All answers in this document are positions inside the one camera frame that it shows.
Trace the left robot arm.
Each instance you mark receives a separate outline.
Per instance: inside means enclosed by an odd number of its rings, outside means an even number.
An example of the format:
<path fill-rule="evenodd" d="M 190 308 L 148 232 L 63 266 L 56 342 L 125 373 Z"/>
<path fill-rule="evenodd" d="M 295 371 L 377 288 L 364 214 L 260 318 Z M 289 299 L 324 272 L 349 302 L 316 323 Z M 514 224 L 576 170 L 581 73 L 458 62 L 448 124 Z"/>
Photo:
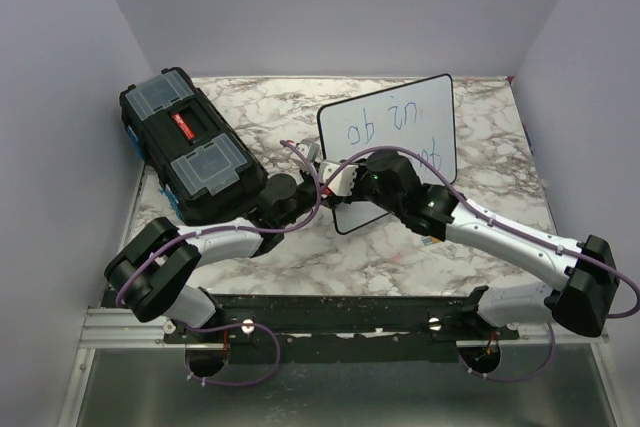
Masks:
<path fill-rule="evenodd" d="M 201 342 L 222 327 L 220 306 L 206 289 L 187 284 L 193 271 L 224 260 L 262 256 L 284 239 L 283 230 L 316 207 L 317 189 L 306 174 L 270 177 L 253 209 L 230 222 L 201 228 L 179 226 L 166 217 L 147 224 L 107 265 L 104 276 L 140 322 L 166 317 L 187 325 Z"/>

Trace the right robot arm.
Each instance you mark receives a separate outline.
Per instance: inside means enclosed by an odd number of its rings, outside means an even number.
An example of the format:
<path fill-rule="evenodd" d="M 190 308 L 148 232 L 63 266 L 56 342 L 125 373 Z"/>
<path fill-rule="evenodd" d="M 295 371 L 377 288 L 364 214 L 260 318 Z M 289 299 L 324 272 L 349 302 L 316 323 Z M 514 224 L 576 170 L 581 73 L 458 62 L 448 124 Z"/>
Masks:
<path fill-rule="evenodd" d="M 422 182 L 409 159 L 391 150 L 361 164 L 353 195 L 416 234 L 478 249 L 536 277 L 530 284 L 475 290 L 477 304 L 459 317 L 467 336 L 480 339 L 495 327 L 548 321 L 584 337 L 601 335 L 619 287 L 604 239 L 557 237 L 501 217 L 444 186 Z"/>

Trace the white whiteboard black frame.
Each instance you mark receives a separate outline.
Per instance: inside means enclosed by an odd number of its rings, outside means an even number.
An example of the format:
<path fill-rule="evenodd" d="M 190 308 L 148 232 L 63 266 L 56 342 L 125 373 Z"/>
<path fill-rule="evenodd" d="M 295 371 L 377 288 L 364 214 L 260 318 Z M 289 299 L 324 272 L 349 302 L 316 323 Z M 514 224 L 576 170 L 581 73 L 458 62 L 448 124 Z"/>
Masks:
<path fill-rule="evenodd" d="M 448 74 L 324 105 L 317 125 L 323 154 L 331 161 L 371 147 L 402 147 L 448 182 L 456 180 L 454 90 Z"/>

